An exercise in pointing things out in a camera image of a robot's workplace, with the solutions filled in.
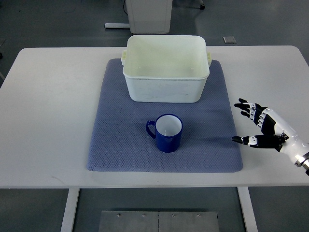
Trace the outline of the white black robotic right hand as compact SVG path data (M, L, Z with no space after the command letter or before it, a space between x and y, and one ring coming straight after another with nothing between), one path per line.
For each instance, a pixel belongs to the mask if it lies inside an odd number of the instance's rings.
M275 149L286 154L295 163L296 155L309 152L309 145L304 143L297 132L275 111L257 103L249 103L244 99L234 104L241 114L261 130L261 135L234 136L232 141L253 148Z

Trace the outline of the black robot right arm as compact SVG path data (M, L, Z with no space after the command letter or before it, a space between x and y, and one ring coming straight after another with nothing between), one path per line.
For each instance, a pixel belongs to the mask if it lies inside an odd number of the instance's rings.
M296 155L296 162L295 165L297 167L303 167L306 171L306 175L309 175L309 153L307 152L304 155Z

